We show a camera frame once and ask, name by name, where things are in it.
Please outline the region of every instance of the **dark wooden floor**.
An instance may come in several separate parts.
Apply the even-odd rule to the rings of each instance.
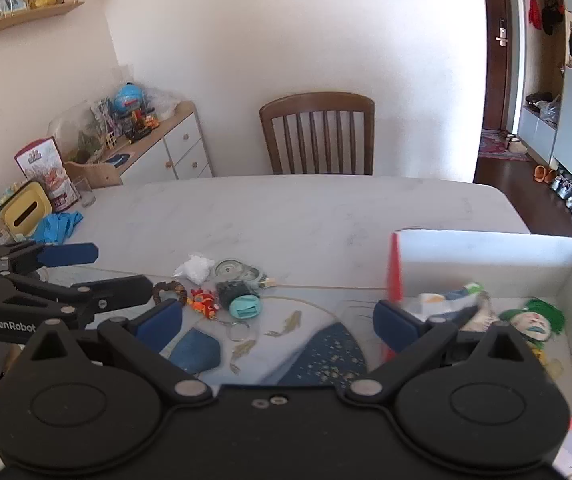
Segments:
[[[476,184],[503,192],[534,234],[572,237],[572,215],[546,184],[533,180],[536,163],[478,158]]]

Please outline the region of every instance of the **doormat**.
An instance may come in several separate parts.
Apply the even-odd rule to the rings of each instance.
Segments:
[[[530,160],[525,153],[509,152],[506,149],[506,140],[499,135],[499,132],[486,130],[482,131],[477,156],[480,158],[501,158],[503,160]]]

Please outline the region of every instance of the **red toy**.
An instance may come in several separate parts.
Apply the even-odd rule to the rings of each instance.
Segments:
[[[219,310],[219,306],[215,303],[215,297],[210,292],[204,292],[198,288],[191,290],[192,299],[186,300],[193,310],[202,313],[207,319],[214,319]]]

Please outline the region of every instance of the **metal bolt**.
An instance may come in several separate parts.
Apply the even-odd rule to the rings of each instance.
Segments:
[[[251,406],[253,408],[257,408],[258,410],[265,410],[271,404],[266,399],[255,399],[251,402]]]
[[[208,387],[196,379],[187,379],[175,384],[175,393],[182,397],[198,397],[205,394],[207,390]]]
[[[351,384],[352,393],[364,397],[373,397],[384,390],[380,382],[373,379],[360,379]]]
[[[283,406],[284,404],[288,403],[288,399],[281,395],[275,395],[271,397],[271,404],[275,406]]]

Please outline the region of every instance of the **wall shelf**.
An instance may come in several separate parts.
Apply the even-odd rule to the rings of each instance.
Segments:
[[[6,14],[0,17],[0,30],[15,27],[23,23],[34,22],[35,20],[43,20],[44,18],[51,18],[52,16],[61,16],[67,14],[73,9],[82,6],[84,2],[64,2],[50,7],[42,7],[40,9],[27,9],[19,10],[12,14]]]

